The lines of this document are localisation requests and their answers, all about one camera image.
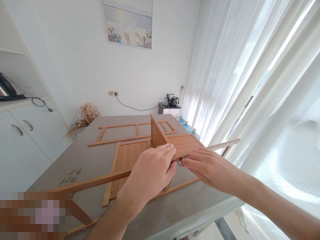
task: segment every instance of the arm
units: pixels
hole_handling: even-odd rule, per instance
[[[320,239],[320,220],[287,201],[219,154],[199,148],[181,163],[205,184],[265,214],[290,239]]]
[[[176,171],[176,162],[170,162],[175,153],[176,149],[172,144],[142,152],[116,200],[87,239],[122,239],[128,224],[171,181]]]

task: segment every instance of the framed painting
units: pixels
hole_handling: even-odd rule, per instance
[[[102,0],[109,42],[152,49],[152,0]]]

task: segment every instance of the sheer curtain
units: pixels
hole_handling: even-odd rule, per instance
[[[320,219],[320,1],[307,2],[293,30],[226,158]],[[249,205],[238,213],[253,239],[288,239]]]
[[[267,65],[261,64],[253,72],[265,47],[271,44],[276,50],[279,41],[285,40],[287,27],[292,25],[291,19],[285,19],[282,26],[279,24],[283,22],[291,5],[295,4],[295,11],[304,8],[304,1],[296,2],[298,3],[293,0],[203,0],[182,116],[197,129],[204,145],[210,143],[242,92],[241,100],[245,102],[242,104],[237,101],[241,107],[237,106],[231,116],[228,116],[231,123],[224,124],[220,137],[214,142],[221,142],[230,130],[267,71]],[[276,35],[278,41],[272,42],[272,37],[279,28],[282,31]],[[272,59],[268,55],[263,61],[271,64]]]

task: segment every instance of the left hand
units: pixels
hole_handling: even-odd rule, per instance
[[[170,164],[175,153],[172,144],[165,144],[140,154],[116,198],[131,220],[170,183],[176,172],[176,162]]]

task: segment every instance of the electrical outlet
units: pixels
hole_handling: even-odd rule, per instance
[[[117,93],[117,96],[119,96],[119,92],[117,91],[108,91],[109,96],[115,96],[115,93]]]

